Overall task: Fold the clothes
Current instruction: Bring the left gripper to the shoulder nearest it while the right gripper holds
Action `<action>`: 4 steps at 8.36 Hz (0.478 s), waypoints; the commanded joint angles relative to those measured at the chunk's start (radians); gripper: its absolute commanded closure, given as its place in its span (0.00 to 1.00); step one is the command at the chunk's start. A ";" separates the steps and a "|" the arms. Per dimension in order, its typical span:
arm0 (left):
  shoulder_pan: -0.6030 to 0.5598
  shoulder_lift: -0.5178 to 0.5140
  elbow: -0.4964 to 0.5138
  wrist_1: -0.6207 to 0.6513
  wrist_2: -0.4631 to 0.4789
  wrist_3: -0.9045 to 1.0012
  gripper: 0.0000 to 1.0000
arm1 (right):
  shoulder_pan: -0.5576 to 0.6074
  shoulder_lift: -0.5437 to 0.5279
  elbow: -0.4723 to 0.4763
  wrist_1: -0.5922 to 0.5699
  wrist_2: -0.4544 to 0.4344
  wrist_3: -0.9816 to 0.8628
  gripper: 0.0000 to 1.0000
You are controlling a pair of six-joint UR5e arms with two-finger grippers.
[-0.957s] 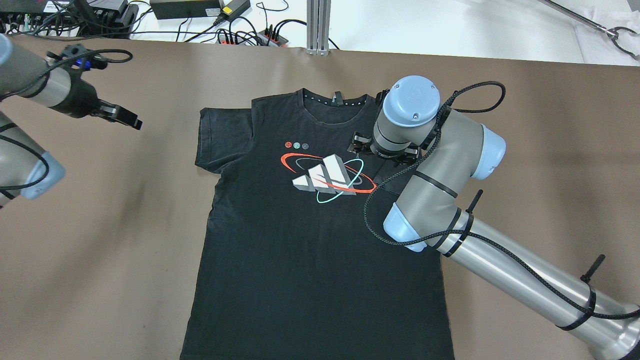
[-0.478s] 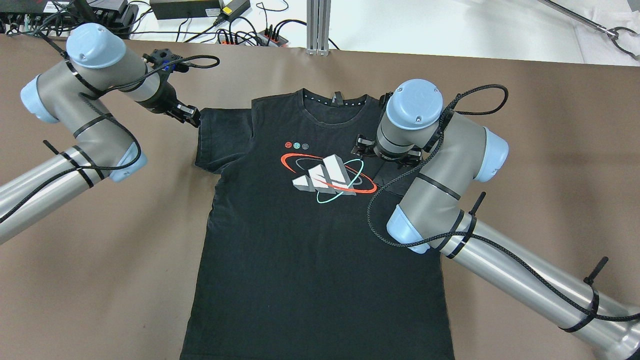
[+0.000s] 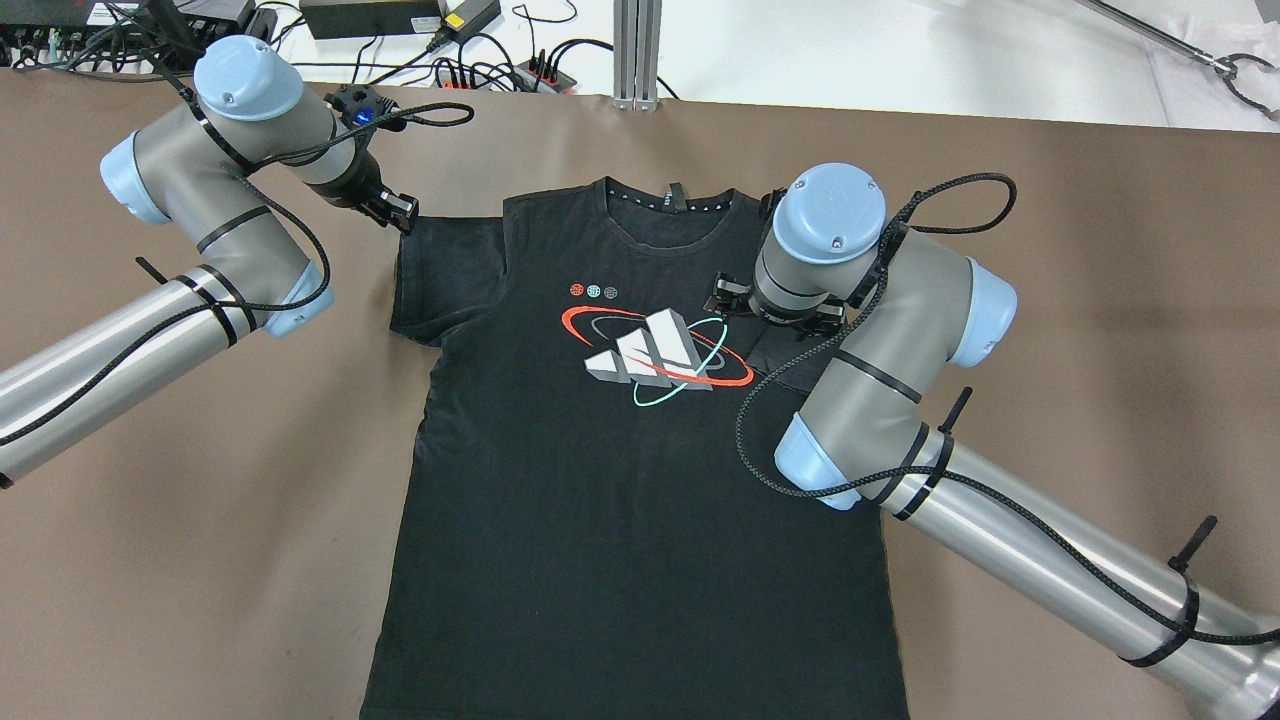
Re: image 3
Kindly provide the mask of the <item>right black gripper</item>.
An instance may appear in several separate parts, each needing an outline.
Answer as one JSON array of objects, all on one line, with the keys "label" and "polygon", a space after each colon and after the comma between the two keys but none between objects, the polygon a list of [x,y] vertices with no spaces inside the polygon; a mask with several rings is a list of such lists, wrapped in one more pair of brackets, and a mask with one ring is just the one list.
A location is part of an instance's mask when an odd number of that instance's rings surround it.
[{"label": "right black gripper", "polygon": [[795,295],[773,281],[739,283],[718,273],[707,300],[707,310],[721,316],[758,316],[800,336],[833,336],[846,322],[844,301],[833,295]]}]

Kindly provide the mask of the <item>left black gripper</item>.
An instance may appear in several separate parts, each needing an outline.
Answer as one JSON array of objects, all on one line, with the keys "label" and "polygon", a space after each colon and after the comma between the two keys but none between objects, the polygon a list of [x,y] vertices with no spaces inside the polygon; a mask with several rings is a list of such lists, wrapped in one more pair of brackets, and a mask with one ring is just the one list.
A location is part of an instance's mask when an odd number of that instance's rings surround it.
[{"label": "left black gripper", "polygon": [[387,187],[378,160],[367,151],[357,152],[346,170],[323,183],[323,199],[401,233],[410,233],[419,219],[419,200]]}]

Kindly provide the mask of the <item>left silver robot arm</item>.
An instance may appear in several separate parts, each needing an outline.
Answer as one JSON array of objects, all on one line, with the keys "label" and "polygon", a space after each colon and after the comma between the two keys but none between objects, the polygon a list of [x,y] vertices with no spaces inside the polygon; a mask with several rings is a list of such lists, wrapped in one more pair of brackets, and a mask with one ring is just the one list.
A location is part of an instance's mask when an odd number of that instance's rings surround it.
[{"label": "left silver robot arm", "polygon": [[198,264],[3,373],[4,488],[253,332],[280,338],[332,306],[316,234],[253,173],[280,164],[332,206],[406,232],[419,201],[384,184],[372,136],[474,118],[461,102],[401,108],[366,85],[319,96],[244,35],[218,40],[173,87],[180,105],[99,169],[132,217],[180,229]]}]

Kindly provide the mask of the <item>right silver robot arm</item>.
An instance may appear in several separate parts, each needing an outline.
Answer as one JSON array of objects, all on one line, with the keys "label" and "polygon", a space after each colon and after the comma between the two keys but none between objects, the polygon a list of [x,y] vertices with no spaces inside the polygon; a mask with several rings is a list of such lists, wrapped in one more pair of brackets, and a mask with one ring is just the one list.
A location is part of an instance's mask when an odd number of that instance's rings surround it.
[{"label": "right silver robot arm", "polygon": [[943,368],[982,363],[1018,310],[1010,283],[941,243],[945,228],[914,222],[925,200],[979,182],[1006,188],[1004,220],[1018,187],[998,172],[916,191],[890,211],[872,176],[826,163],[762,200],[751,279],[719,274],[707,309],[820,338],[768,382],[829,355],[774,451],[781,479],[765,484],[841,511],[884,510],[1175,688],[1198,719],[1275,719],[1277,619],[1189,573],[1215,518],[1160,562],[960,445],[970,389],[943,421],[922,419]]}]

